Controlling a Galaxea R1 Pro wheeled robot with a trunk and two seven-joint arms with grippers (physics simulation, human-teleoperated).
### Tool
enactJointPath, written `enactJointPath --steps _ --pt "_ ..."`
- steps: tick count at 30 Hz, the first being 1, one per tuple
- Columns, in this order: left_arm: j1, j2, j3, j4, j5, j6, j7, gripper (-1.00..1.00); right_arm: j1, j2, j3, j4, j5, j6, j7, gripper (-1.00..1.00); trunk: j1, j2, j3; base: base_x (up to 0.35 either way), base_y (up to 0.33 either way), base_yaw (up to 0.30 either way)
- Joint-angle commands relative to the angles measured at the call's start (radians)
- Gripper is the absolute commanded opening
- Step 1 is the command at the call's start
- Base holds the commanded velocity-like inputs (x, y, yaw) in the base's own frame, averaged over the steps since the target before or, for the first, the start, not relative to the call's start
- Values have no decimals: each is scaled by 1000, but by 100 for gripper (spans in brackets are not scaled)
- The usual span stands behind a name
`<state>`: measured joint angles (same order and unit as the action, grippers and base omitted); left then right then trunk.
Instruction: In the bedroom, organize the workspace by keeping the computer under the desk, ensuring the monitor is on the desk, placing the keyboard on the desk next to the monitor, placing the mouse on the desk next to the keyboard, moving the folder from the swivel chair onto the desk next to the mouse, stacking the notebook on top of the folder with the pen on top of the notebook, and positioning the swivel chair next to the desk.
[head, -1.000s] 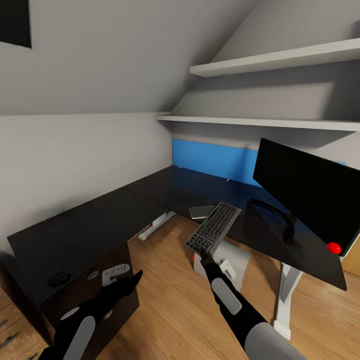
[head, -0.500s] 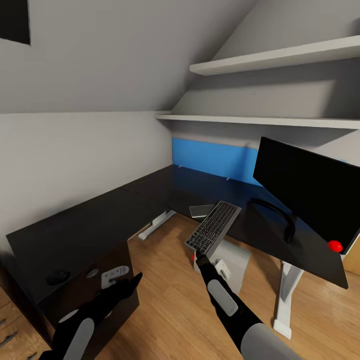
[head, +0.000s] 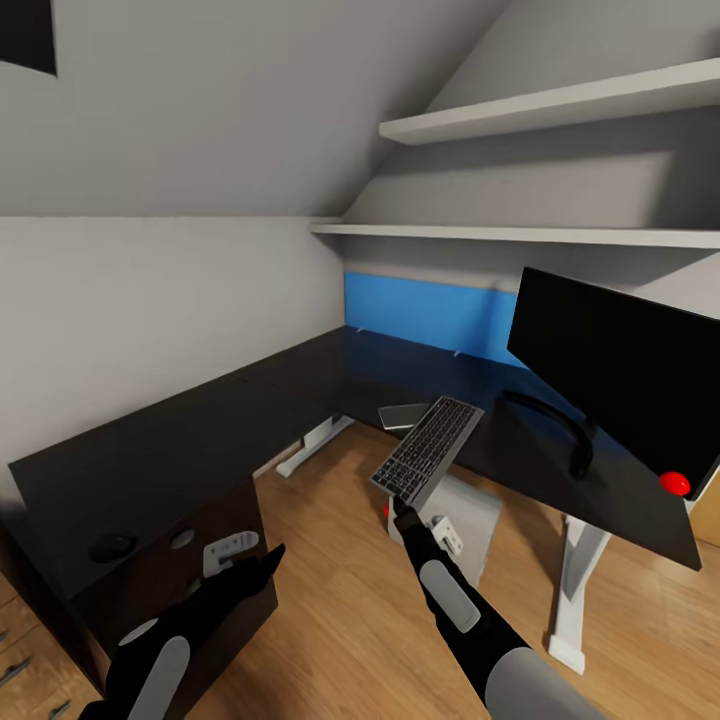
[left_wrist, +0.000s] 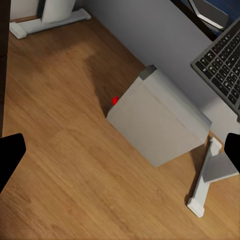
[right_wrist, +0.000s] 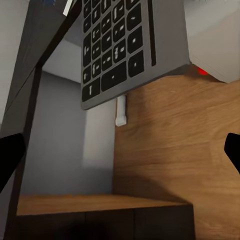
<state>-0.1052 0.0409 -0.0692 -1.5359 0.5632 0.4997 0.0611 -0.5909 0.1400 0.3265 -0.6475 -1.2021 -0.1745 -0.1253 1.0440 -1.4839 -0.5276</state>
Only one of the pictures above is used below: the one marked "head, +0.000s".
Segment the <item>keyboard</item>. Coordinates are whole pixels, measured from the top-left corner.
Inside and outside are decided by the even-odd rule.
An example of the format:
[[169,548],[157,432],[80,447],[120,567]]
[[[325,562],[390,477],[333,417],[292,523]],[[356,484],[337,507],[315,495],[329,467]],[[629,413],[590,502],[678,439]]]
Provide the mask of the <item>keyboard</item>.
[[485,411],[442,396],[418,420],[369,483],[420,512]]

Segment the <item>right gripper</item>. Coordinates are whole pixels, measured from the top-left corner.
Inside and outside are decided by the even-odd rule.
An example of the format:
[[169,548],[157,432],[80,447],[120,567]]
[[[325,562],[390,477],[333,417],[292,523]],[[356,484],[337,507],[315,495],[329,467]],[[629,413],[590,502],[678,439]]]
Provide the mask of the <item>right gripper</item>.
[[393,497],[393,511],[397,514],[393,519],[393,523],[403,538],[409,557],[412,557],[413,551],[419,543],[425,541],[437,543],[432,531],[425,527],[415,508],[411,507],[411,505],[405,505],[405,502],[398,495]]

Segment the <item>monitor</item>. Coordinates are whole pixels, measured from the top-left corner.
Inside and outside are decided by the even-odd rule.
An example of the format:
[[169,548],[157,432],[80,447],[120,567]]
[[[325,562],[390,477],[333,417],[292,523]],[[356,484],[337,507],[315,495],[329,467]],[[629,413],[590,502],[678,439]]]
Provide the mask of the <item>monitor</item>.
[[699,501],[720,471],[720,319],[524,268],[508,351],[601,427],[673,495]]

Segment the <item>notebook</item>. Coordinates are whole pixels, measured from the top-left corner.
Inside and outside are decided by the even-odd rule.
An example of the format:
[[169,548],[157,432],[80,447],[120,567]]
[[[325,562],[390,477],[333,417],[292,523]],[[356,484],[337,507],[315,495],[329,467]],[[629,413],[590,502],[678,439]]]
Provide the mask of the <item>notebook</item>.
[[418,403],[399,407],[379,407],[378,411],[385,429],[398,429],[402,426],[416,426],[430,406],[430,403]]

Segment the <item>mouse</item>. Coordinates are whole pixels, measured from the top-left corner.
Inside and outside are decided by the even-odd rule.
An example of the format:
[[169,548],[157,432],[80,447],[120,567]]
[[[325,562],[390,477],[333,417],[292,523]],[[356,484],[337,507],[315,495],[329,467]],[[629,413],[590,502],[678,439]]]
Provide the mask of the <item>mouse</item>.
[[134,530],[112,530],[98,534],[87,547],[89,556],[97,560],[112,559],[122,554],[131,543]]

